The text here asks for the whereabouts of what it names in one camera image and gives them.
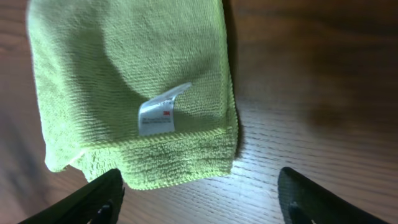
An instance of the wooden table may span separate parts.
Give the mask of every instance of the wooden table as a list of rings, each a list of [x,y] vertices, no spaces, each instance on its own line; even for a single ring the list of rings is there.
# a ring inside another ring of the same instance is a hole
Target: wooden table
[[[128,189],[120,223],[283,223],[284,166],[398,223],[398,2],[224,4],[241,121],[232,174]],[[53,174],[44,165],[25,7],[0,1],[0,223],[86,184],[78,170]]]

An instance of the care label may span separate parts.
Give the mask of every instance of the care label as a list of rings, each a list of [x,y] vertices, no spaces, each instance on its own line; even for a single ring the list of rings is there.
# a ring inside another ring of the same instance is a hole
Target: care label
[[[138,112],[139,135],[147,136],[175,131],[174,100],[191,86],[191,83],[179,85],[141,104]]]

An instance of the black object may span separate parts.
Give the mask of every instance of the black object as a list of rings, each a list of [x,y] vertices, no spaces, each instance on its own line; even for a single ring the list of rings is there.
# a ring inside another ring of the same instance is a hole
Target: black object
[[[23,224],[116,224],[123,202],[123,180],[113,169]]]
[[[337,197],[292,168],[278,179],[279,204],[286,224],[385,224]]]

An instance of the green cloth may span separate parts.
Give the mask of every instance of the green cloth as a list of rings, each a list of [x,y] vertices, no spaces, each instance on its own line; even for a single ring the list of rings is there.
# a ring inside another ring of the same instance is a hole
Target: green cloth
[[[134,189],[231,171],[238,125],[221,0],[32,0],[28,31],[53,172],[118,168]],[[175,86],[175,132],[138,135],[140,105]]]

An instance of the terry fabric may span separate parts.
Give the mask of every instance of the terry fabric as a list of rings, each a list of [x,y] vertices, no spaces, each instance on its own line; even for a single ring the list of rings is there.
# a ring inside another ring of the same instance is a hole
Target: terry fabric
[[[45,163],[134,189],[230,173],[237,119],[221,0],[32,0],[28,31]],[[140,105],[175,86],[175,132],[138,135]]]

